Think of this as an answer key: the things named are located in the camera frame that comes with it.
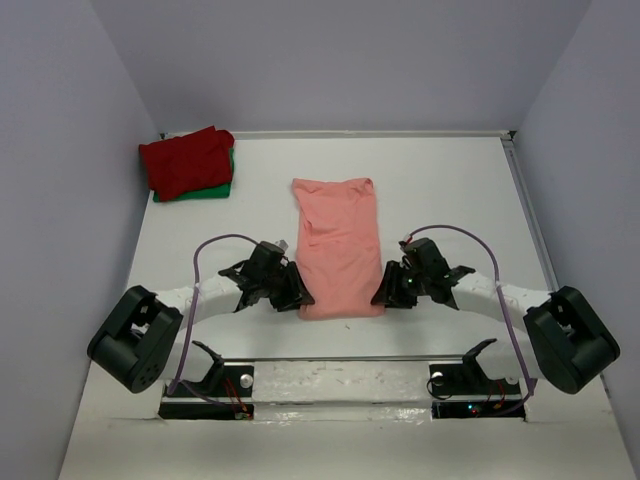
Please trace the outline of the salmon pink t-shirt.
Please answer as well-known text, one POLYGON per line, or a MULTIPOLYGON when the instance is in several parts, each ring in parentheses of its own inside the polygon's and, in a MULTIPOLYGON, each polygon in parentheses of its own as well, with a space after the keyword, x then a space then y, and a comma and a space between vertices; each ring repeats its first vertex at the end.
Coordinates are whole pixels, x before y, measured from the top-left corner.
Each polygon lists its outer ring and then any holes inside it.
POLYGON ((383 270, 374 183, 369 178, 322 182, 296 178, 299 209, 296 263, 314 299, 299 317, 318 321, 378 317, 371 300, 383 270))

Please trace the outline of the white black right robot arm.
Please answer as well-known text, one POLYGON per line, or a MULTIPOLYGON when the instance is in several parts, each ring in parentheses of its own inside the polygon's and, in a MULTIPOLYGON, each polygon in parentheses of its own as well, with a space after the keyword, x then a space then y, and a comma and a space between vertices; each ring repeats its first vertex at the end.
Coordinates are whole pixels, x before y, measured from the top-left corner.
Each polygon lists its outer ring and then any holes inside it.
POLYGON ((497 379, 544 379, 566 394, 576 394, 620 356, 620 347, 585 296, 576 288, 529 290, 503 284, 468 266, 451 267, 435 242, 422 238, 400 244, 401 261, 386 263, 371 303, 411 309, 422 296, 454 310, 503 321, 518 345, 516 366, 495 369, 485 358, 460 368, 462 384, 482 392, 497 379))

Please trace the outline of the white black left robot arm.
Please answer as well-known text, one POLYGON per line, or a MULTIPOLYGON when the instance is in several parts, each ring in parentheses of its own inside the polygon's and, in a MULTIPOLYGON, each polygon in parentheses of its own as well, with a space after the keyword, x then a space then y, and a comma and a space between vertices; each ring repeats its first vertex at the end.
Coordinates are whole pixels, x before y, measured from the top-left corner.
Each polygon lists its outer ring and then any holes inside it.
POLYGON ((193 339, 196 323, 241 312, 262 299, 278 312, 314 304, 285 251, 262 241, 247 259, 208 279, 196 273, 190 286, 161 292, 129 288, 90 340, 88 357, 134 394, 166 381, 170 392, 183 386, 196 397, 210 396, 223 380, 224 360, 193 339))

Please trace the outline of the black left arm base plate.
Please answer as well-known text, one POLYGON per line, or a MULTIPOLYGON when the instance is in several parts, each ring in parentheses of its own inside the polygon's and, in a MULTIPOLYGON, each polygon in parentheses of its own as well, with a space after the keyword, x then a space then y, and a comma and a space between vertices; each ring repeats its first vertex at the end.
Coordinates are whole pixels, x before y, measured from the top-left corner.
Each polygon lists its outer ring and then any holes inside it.
POLYGON ((255 366, 231 362, 211 390, 181 383, 173 393, 164 387, 158 415, 164 420, 252 421, 255 366))

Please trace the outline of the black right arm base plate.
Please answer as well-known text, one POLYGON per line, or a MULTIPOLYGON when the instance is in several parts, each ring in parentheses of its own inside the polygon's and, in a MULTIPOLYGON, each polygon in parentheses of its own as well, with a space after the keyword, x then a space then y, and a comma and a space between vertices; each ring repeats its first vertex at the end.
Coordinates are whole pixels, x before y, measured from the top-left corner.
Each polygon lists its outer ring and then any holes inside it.
POLYGON ((526 417, 523 406, 509 411, 523 397, 519 385, 490 380, 462 363, 430 364, 426 389, 434 420, 526 417))

